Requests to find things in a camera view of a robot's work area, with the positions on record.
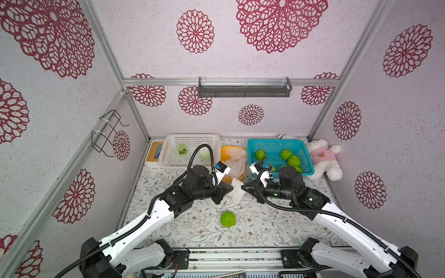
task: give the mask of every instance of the blue plastic basket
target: blue plastic basket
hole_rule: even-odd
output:
[[[266,152],[266,163],[270,163],[277,170],[280,166],[287,166],[287,162],[281,158],[281,151],[289,149],[292,153],[298,156],[301,160],[301,169],[303,169],[303,176],[311,176],[314,174],[314,165],[312,164],[311,156],[307,151],[306,146],[300,140],[286,140],[286,139],[250,139],[247,143],[247,155],[249,158],[249,165],[257,162],[255,153],[259,150]],[[274,179],[278,178],[278,172],[273,172]]]

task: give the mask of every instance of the teddy bear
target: teddy bear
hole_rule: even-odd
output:
[[[320,139],[310,142],[306,147],[311,154],[315,171],[313,175],[307,176],[309,179],[319,179],[324,172],[327,172],[328,178],[331,181],[338,181],[343,177],[343,171],[335,157],[341,151],[339,145],[333,145],[331,148],[328,148],[328,142]]]

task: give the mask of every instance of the white plastic basket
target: white plastic basket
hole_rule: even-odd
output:
[[[221,159],[221,141],[215,134],[171,134],[168,135],[162,145],[159,154],[158,165],[166,169],[185,169],[194,150],[203,142],[210,145],[213,151],[213,162],[216,164]],[[187,146],[187,154],[179,155],[176,147],[179,144]],[[199,153],[195,156],[192,165],[202,165],[211,168],[210,159],[202,159]]]

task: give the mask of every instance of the red doily pattern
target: red doily pattern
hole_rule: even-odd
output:
[[[176,24],[176,33],[181,45],[191,53],[209,49],[215,36],[209,17],[201,11],[188,10]]]
[[[184,88],[178,96],[179,106],[190,115],[202,115],[212,107],[211,97],[199,97],[196,86]]]
[[[92,67],[94,39],[76,0],[0,0],[0,19],[45,70],[77,78]]]
[[[128,157],[130,153],[130,139],[125,131],[119,130],[116,132],[113,138],[113,151],[119,160],[125,160]]]
[[[335,73],[322,73],[314,78],[337,78]],[[301,99],[309,105],[317,105],[323,103],[328,97],[331,86],[304,86],[301,91]]]
[[[0,78],[0,144],[20,137],[29,123],[29,110],[20,92]]]
[[[154,78],[148,74],[139,73],[132,78]],[[128,88],[135,100],[146,106],[158,106],[166,100],[164,86],[134,86]]]
[[[53,212],[57,222],[73,224],[85,216],[94,201],[95,187],[91,174],[85,169],[81,169],[77,179],[73,181],[63,196],[63,200]]]
[[[340,105],[334,117],[334,131],[338,138],[347,140],[359,131],[361,121],[360,109],[352,101]]]
[[[386,186],[376,173],[361,173],[356,179],[355,189],[360,203],[370,209],[378,209],[386,201]]]
[[[264,116],[263,108],[255,104],[246,105],[238,113],[238,119],[245,125],[258,124]]]
[[[4,238],[0,238],[0,259],[5,255],[11,244],[16,240],[17,236],[9,234]]]
[[[40,273],[40,266],[43,262],[43,248],[40,247],[40,240],[34,242],[33,248],[26,254],[25,260],[20,264],[14,278],[36,278]]]
[[[433,36],[425,25],[411,26],[398,34],[383,57],[383,70],[390,77],[401,77],[420,66],[428,55]]]
[[[283,52],[306,39],[318,25],[328,0],[236,0],[240,32],[267,53]]]

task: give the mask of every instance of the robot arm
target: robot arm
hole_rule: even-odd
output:
[[[354,277],[420,277],[415,272],[417,253],[409,247],[399,249],[369,232],[341,211],[329,198],[318,190],[305,186],[303,176],[294,167],[279,170],[279,182],[273,182],[262,161],[251,165],[252,172],[259,177],[242,186],[242,189],[277,209],[297,211],[327,227],[360,255],[335,250],[310,238],[300,248],[296,262],[304,267],[330,266]],[[291,208],[280,207],[267,197],[290,200]]]
[[[210,151],[212,173],[201,165],[191,167],[193,158],[202,147]],[[171,187],[152,199],[147,211],[99,241],[94,238],[85,241],[81,258],[55,278],[62,277],[76,266],[79,266],[85,278],[121,278],[147,267],[168,267],[173,250],[165,240],[158,240],[146,248],[134,248],[158,227],[189,209],[194,200],[211,198],[215,204],[219,204],[233,190],[231,185],[221,182],[229,171],[230,168],[222,162],[213,164],[213,152],[209,145],[200,145],[192,154],[186,171]]]

